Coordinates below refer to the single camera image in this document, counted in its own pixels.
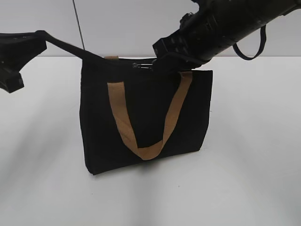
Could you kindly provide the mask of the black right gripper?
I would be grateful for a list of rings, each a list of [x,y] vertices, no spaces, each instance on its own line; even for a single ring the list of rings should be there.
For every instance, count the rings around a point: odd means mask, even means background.
[[[151,65],[153,71],[191,70],[202,65],[202,59],[189,52],[185,39],[177,32],[160,38],[152,47],[156,55]]]

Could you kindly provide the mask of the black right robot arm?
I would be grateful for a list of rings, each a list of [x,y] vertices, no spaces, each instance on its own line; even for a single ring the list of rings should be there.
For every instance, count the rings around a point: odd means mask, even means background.
[[[198,68],[208,63],[224,50],[234,47],[246,59],[236,43],[261,31],[263,51],[267,23],[300,9],[299,0],[197,0],[196,13],[187,13],[180,20],[180,27],[171,35],[153,44],[156,59],[155,71],[180,71]]]

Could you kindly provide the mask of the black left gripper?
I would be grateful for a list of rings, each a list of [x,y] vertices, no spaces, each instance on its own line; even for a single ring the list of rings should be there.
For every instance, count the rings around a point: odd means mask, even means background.
[[[46,41],[69,53],[85,53],[84,49],[54,38],[43,30],[35,33],[0,34],[0,88],[13,93],[24,87],[20,71],[29,61],[47,49]]]

